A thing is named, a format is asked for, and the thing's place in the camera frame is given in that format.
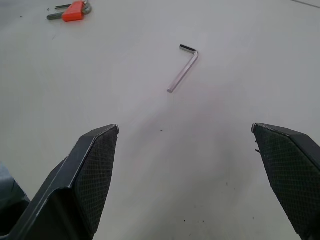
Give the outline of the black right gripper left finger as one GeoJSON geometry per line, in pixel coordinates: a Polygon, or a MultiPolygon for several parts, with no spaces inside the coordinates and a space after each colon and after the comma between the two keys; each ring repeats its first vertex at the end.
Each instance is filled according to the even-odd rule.
{"type": "Polygon", "coordinates": [[[8,240],[91,240],[111,185],[119,127],[82,135],[48,175],[6,238],[8,240]]]}

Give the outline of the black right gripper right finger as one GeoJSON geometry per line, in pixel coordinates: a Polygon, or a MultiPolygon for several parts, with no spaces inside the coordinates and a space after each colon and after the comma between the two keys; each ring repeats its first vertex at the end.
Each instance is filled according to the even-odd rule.
{"type": "Polygon", "coordinates": [[[320,147],[308,135],[254,123],[256,150],[280,205],[302,240],[320,238],[320,147]]]}

